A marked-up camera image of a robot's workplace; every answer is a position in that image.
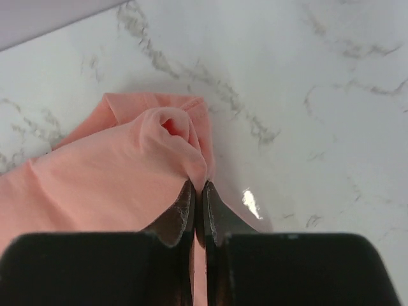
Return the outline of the peach t shirt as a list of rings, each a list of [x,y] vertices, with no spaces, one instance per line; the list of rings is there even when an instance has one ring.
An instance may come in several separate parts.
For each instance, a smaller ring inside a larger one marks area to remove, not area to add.
[[[1,256],[28,233],[140,231],[195,191],[193,304],[207,303],[196,218],[214,157],[206,103],[196,96],[106,94],[48,154],[1,176]]]

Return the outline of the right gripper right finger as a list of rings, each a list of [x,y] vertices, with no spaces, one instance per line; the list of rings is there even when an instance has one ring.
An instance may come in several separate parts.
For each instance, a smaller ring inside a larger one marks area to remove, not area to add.
[[[260,233],[205,184],[209,305],[399,305],[377,249],[353,233]]]

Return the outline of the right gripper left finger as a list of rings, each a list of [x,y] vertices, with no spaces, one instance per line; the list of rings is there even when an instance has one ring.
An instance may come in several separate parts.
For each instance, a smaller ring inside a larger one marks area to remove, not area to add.
[[[195,191],[140,231],[28,233],[1,256],[2,305],[192,305]]]

